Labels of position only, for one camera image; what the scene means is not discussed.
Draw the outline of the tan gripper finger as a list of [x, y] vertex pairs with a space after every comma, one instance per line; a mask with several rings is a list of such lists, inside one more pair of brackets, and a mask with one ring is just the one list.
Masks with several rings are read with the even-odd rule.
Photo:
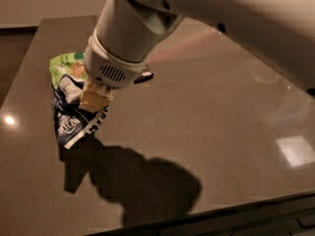
[[95, 113], [109, 105], [113, 100], [112, 88], [87, 79], [80, 97], [79, 107]]

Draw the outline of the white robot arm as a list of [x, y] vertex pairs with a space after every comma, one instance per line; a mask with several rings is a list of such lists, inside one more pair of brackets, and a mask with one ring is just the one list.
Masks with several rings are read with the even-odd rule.
[[270, 68], [315, 91], [315, 0], [106, 0], [85, 51], [81, 108], [97, 112], [128, 87], [185, 18], [224, 33]]

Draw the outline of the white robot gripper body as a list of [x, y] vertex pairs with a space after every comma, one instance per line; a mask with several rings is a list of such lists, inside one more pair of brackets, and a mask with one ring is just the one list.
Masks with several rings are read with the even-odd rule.
[[145, 63], [130, 63], [104, 49], [96, 31], [90, 36], [84, 53], [88, 78], [113, 89], [127, 88], [145, 68]]

